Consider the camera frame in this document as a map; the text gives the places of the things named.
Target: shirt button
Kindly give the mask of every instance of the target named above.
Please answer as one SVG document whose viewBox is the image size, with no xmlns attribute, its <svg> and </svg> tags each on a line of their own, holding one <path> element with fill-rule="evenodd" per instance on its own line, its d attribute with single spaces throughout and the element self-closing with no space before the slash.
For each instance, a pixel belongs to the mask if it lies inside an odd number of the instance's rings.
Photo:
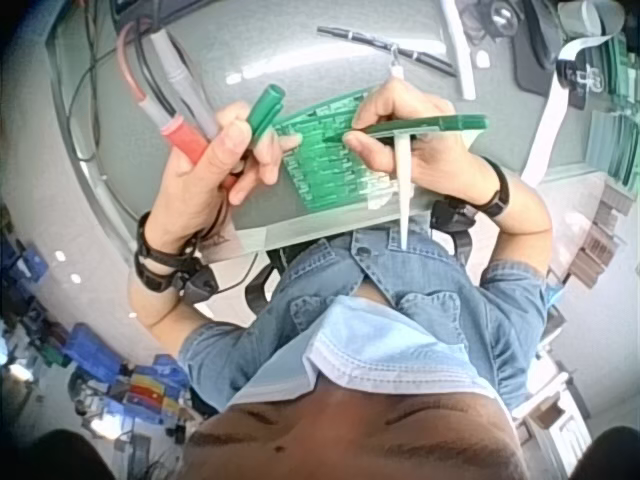
<svg viewBox="0 0 640 480">
<path fill-rule="evenodd" d="M 358 255 L 360 258 L 369 258 L 371 256 L 371 249 L 367 247 L 358 247 L 358 249 L 356 250 L 356 255 Z"/>
</svg>

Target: wrist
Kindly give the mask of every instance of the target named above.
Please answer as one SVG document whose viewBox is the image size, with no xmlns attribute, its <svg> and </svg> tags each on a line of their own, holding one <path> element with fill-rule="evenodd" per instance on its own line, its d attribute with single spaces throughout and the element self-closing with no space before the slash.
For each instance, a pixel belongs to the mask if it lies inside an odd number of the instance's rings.
<svg viewBox="0 0 640 480">
<path fill-rule="evenodd" d="M 191 235 L 176 235 L 162 226 L 157 216 L 151 211 L 147 224 L 144 227 L 144 238 L 147 244 L 160 252 L 177 254 L 182 251 Z"/>
<path fill-rule="evenodd" d="M 482 157 L 472 153 L 468 155 L 468 181 L 456 197 L 471 205 L 485 205 L 500 190 L 500 179 Z"/>
</svg>

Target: gray tabletop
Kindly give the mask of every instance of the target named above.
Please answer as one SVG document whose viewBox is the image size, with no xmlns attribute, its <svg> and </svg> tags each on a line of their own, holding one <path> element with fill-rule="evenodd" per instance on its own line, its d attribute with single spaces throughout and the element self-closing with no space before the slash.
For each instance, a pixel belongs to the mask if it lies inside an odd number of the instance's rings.
<svg viewBox="0 0 640 480">
<path fill-rule="evenodd" d="M 453 58 L 447 55 L 451 48 L 447 46 L 439 5 L 438 0 L 343 0 L 331 6 L 309 0 L 228 0 L 204 7 L 168 28 L 198 66 L 215 107 L 238 99 L 252 103 L 267 84 L 276 83 L 287 92 L 283 113 L 289 114 L 349 91 L 380 84 L 389 75 L 387 55 L 318 36 L 315 33 L 318 25 L 341 26 L 400 43 L 410 42 Z M 99 42 L 101 50 L 106 51 L 114 45 L 115 33 L 110 18 L 103 13 Z M 57 45 L 62 87 L 68 99 L 87 67 L 79 12 L 68 16 L 58 28 Z M 520 172 L 545 100 L 516 86 L 509 40 L 494 43 L 487 39 L 480 48 L 489 53 L 491 67 L 475 70 L 476 101 L 463 101 L 456 79 L 426 67 L 406 62 L 406 78 L 425 91 L 448 98 L 461 113 L 487 115 L 490 127 L 476 140 L 472 150 Z M 152 67 L 160 72 L 155 56 L 151 55 L 152 48 L 148 51 Z M 168 147 L 132 101 L 115 58 L 103 62 L 98 72 L 100 156 L 104 171 L 122 201 L 141 214 L 152 205 Z M 74 112 L 73 126 L 79 144 L 83 139 L 90 144 L 86 94 L 86 90 L 81 92 Z M 589 106 L 584 112 L 569 109 L 551 159 L 552 168 L 583 164 L 590 117 Z M 345 209 L 344 215 L 309 215 L 284 170 L 282 173 L 275 187 L 262 189 L 233 215 L 238 230 L 266 228 L 265 248 L 376 223 L 397 213 L 394 199 L 381 211 L 368 211 L 361 205 Z M 414 207 L 427 208 L 429 198 L 429 194 L 420 192 L 414 199 Z M 133 228 L 133 222 L 127 221 L 127 225 Z M 270 228 L 274 225 L 278 226 L 277 231 Z"/>
</svg>

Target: denim shirt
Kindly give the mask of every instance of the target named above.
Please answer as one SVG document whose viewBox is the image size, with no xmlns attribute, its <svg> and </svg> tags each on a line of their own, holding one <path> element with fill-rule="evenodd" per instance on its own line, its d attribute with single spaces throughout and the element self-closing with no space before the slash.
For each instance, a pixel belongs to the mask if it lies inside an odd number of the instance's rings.
<svg viewBox="0 0 640 480">
<path fill-rule="evenodd" d="M 463 344 L 507 408 L 524 400 L 546 322 L 544 278 L 524 263 L 498 261 L 476 287 L 464 267 L 415 223 L 404 251 L 398 227 L 388 224 L 318 241 L 290 265 L 249 328 L 204 325 L 185 340 L 178 360 L 200 396 L 224 410 L 275 352 L 365 278 L 392 308 L 438 340 Z"/>
</svg>

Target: face mask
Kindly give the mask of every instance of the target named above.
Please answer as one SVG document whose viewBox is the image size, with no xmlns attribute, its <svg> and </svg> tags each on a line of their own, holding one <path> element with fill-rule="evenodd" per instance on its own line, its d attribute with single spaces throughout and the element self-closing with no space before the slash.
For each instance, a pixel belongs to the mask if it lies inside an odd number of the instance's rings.
<svg viewBox="0 0 640 480">
<path fill-rule="evenodd" d="M 311 392 L 318 373 L 352 390 L 380 394 L 477 393 L 500 402 L 464 345 L 447 345 L 413 320 L 357 297 L 337 297 L 281 348 L 230 404 L 292 400 Z"/>
</svg>

